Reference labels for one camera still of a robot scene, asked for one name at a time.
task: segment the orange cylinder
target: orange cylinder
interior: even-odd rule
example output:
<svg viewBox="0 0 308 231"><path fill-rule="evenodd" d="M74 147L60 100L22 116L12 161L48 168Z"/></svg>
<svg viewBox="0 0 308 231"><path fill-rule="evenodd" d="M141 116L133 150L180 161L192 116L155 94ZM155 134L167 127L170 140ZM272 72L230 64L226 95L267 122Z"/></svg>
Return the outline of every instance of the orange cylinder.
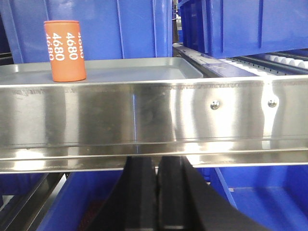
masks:
<svg viewBox="0 0 308 231"><path fill-rule="evenodd" d="M71 82L87 77L78 21L54 20L44 23L52 79Z"/></svg>

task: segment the metal tray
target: metal tray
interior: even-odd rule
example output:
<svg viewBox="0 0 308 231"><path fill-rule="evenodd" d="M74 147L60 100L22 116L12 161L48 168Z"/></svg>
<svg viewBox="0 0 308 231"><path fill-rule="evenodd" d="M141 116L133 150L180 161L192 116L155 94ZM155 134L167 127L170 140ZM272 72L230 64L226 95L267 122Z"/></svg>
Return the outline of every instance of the metal tray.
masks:
<svg viewBox="0 0 308 231"><path fill-rule="evenodd" d="M86 61L87 79L78 83L153 81L202 78L182 58L144 58ZM0 67L0 85L58 84L53 82L49 63L15 64Z"/></svg>
<svg viewBox="0 0 308 231"><path fill-rule="evenodd" d="M307 164L307 92L308 76L0 85L0 172Z"/></svg>

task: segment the blue plastic bin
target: blue plastic bin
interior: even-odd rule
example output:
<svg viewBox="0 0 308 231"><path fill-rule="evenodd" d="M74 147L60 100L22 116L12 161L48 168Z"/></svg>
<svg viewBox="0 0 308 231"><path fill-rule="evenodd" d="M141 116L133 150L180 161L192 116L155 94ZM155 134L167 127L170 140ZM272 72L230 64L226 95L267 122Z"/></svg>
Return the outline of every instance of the blue plastic bin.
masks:
<svg viewBox="0 0 308 231"><path fill-rule="evenodd" d="M179 34L179 43L182 43L183 42L183 31L178 30L178 34Z"/></svg>
<svg viewBox="0 0 308 231"><path fill-rule="evenodd" d="M1 0L15 63L47 62L46 20L80 21L86 60L172 56L172 0Z"/></svg>
<svg viewBox="0 0 308 231"><path fill-rule="evenodd" d="M4 31L1 15L0 15L0 53L9 53L10 47Z"/></svg>
<svg viewBox="0 0 308 231"><path fill-rule="evenodd" d="M70 174L37 230L77 230L90 203L105 200L121 173L98 171Z"/></svg>
<svg viewBox="0 0 308 231"><path fill-rule="evenodd" d="M308 48L307 0L182 0L184 46L216 58Z"/></svg>
<svg viewBox="0 0 308 231"><path fill-rule="evenodd" d="M26 194L42 176L42 173L0 174L0 195Z"/></svg>
<svg viewBox="0 0 308 231"><path fill-rule="evenodd" d="M308 230L308 166L215 168L211 185L270 230Z"/></svg>

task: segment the stainless steel rail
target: stainless steel rail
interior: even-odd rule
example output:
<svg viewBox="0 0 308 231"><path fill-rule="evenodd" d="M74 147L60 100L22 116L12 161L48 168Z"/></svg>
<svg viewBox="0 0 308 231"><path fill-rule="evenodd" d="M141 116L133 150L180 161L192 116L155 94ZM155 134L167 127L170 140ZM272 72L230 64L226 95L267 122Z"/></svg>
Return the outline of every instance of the stainless steel rail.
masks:
<svg viewBox="0 0 308 231"><path fill-rule="evenodd" d="M308 163L308 76L0 86L0 171Z"/></svg>

